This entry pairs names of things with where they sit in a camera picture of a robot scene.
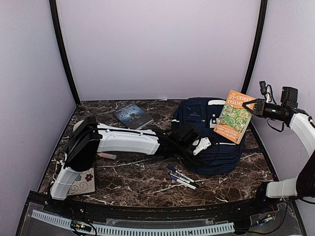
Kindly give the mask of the navy blue backpack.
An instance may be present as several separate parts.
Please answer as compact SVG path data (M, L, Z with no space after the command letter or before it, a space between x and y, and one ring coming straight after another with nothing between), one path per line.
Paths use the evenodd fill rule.
M193 156L197 165L184 158L183 165L198 175L221 175L232 172L238 165L246 138L236 144L214 132L215 125L225 104L224 99L195 97L184 100L173 114L172 129L181 127L184 123L192 123L200 132L201 137L207 137L211 145Z

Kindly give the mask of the orange treehouse paperback book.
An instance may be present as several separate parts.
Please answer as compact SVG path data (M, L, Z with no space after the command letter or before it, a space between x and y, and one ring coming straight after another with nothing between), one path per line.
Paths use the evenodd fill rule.
M247 110L253 110L254 104L246 104L255 98L231 90L217 120L214 132L234 142L240 144L246 128L252 118L252 114Z

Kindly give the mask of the dark blue hardcover book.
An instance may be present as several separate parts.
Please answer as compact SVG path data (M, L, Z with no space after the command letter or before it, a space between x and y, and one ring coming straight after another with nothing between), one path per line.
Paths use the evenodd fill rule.
M151 124L154 119L136 104L129 104L114 112L116 118L127 128L140 130Z

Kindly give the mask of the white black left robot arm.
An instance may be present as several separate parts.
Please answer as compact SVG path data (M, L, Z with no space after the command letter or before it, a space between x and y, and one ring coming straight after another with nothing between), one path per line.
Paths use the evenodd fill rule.
M133 130L98 123L95 117L78 122L70 136L61 170L50 187L50 206L58 214L69 211L65 200L76 178L91 168L98 153L135 152L170 157L178 155L199 166L196 156L216 144L202 137L197 128L185 123L176 130Z

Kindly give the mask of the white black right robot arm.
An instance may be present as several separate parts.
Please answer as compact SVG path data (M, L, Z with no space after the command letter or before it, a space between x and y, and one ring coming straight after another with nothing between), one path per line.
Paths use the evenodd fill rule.
M270 199L296 198L315 196L315 122L304 110L298 109L295 102L283 102L281 105L267 103L263 99L254 101L253 114L260 118L281 121L295 133L308 154L300 173L293 178L282 181L271 181L261 184L261 192L251 203L255 213L262 213L270 205Z

